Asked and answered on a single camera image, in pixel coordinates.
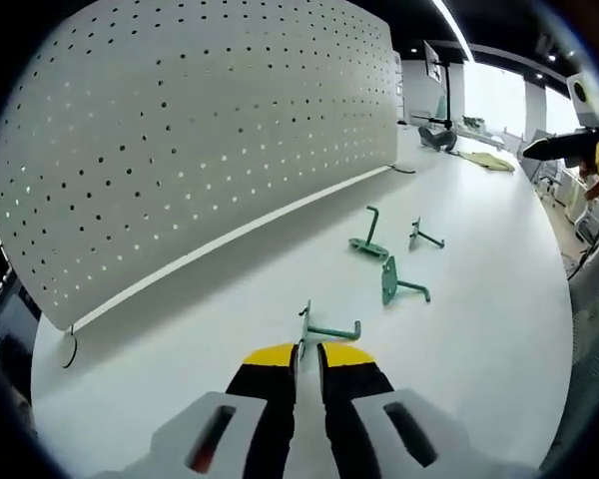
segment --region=white wall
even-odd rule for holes
[[[445,91],[445,79],[439,84],[427,76],[423,60],[402,61],[401,68],[406,122],[411,110],[429,112],[434,116],[439,98]],[[450,65],[450,113],[453,118],[459,118],[464,113],[463,65],[459,64]]]
[[[486,132],[508,132],[521,138],[526,123],[523,77],[484,63],[464,68],[466,115],[483,118]]]
[[[546,88],[546,131],[555,135],[573,133],[581,128],[575,106],[568,97]]]
[[[531,142],[537,130],[546,130],[546,90],[532,83],[526,85],[526,131],[524,139]]]

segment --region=ceiling light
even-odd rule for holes
[[[448,10],[448,7],[446,7],[446,5],[443,3],[442,0],[431,0],[431,1],[434,4],[434,6],[437,7],[437,10],[439,10],[439,13],[441,13],[441,15],[443,16],[444,20],[450,27],[450,30],[452,30],[452,33],[455,34],[455,37],[457,38],[459,45],[461,45],[461,49],[463,50],[463,53],[466,56],[466,58],[468,59],[468,61],[474,63],[475,57],[472,56],[472,52],[470,51],[470,48],[468,47],[468,42],[466,42],[466,39],[464,38],[463,33],[461,33],[461,30],[459,29],[459,25],[457,25],[457,22],[455,22],[455,19],[452,18],[452,14],[450,13],[450,10]]]

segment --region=green metal hook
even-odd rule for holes
[[[388,305],[395,297],[398,286],[409,287],[421,291],[423,292],[426,302],[430,302],[430,291],[428,291],[427,287],[412,282],[400,281],[397,278],[395,256],[391,256],[381,267],[381,302],[383,302],[384,306]]]
[[[361,322],[356,321],[354,323],[354,332],[341,331],[339,329],[326,329],[323,327],[316,327],[310,325],[310,299],[306,304],[306,307],[299,313],[303,316],[303,327],[301,329],[301,339],[299,340],[299,360],[303,358],[306,345],[306,337],[310,332],[315,334],[324,334],[326,336],[341,337],[344,339],[350,339],[357,341],[361,337]]]
[[[417,219],[415,223],[412,224],[412,233],[410,234],[410,242],[408,243],[408,249],[413,249],[415,246],[415,240],[417,237],[422,237],[430,242],[438,245],[439,247],[446,246],[446,242],[443,239],[435,239],[431,238],[429,235],[425,235],[419,229],[421,228],[421,217]]]
[[[351,238],[348,240],[348,242],[352,247],[384,260],[390,255],[388,250],[378,244],[373,244],[371,242],[372,236],[375,233],[375,227],[377,226],[377,220],[379,220],[379,210],[376,207],[371,206],[367,206],[366,209],[373,212],[372,223],[370,224],[370,231],[368,232],[366,241],[359,238]]]

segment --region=window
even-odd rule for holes
[[[546,131],[560,135],[580,127],[572,101],[552,88],[546,88]]]
[[[486,131],[522,137],[526,91],[521,75],[482,63],[464,63],[465,115],[485,120]]]

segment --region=yellow cloth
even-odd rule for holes
[[[496,172],[514,172],[515,167],[489,153],[459,153],[459,156],[480,167]]]

